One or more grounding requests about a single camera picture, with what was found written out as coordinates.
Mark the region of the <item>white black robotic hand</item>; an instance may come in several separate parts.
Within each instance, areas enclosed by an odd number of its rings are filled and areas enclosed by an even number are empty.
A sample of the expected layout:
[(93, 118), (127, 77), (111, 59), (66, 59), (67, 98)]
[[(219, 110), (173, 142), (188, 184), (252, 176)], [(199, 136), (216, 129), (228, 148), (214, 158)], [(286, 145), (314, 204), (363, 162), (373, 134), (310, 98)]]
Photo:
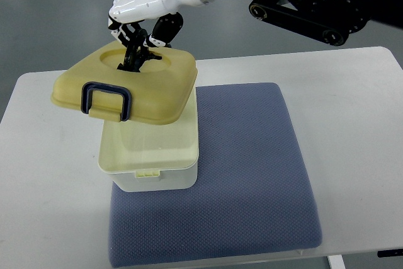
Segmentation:
[(122, 45), (166, 47), (179, 33), (182, 6), (202, 6), (211, 0), (114, 0), (108, 28)]

